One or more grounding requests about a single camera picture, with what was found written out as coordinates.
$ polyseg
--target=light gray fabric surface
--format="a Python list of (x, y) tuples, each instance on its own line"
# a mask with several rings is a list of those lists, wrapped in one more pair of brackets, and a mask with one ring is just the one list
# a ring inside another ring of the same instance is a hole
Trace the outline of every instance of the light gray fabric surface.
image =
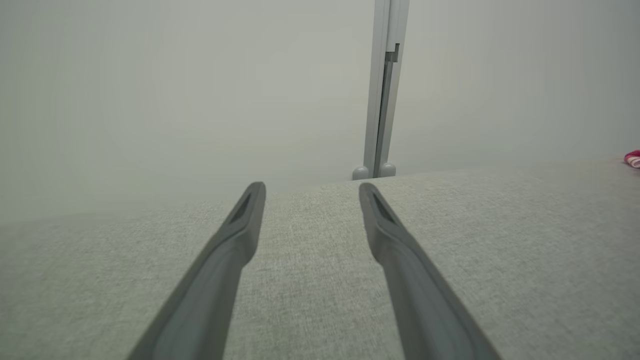
[[(505, 359), (640, 358), (640, 171), (372, 182)], [(403, 358), (359, 184), (268, 193), (226, 359)], [(123, 359), (232, 205), (0, 228), (0, 358)]]

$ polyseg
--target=white wall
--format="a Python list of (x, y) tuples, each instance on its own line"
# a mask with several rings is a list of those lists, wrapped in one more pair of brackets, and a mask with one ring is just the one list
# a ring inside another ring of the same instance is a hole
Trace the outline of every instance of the white wall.
[(373, 2), (0, 3), (0, 224), (362, 164)]
[(397, 173), (640, 148), (640, 1), (412, 1)]

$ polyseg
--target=red and white object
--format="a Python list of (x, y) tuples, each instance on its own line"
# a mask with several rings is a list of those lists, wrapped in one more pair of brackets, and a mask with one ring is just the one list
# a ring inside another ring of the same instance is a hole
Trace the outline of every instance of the red and white object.
[(640, 168), (640, 150), (632, 151), (625, 155), (625, 162), (634, 168)]

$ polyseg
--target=gray tweed fabric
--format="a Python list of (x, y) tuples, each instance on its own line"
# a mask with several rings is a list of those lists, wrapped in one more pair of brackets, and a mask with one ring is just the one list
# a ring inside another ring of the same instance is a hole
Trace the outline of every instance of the gray tweed fabric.
[[(640, 171), (616, 161), (372, 182), (503, 358), (640, 358)], [(359, 184), (268, 193), (227, 359), (403, 358)], [(0, 228), (0, 358), (125, 358), (232, 205)]]

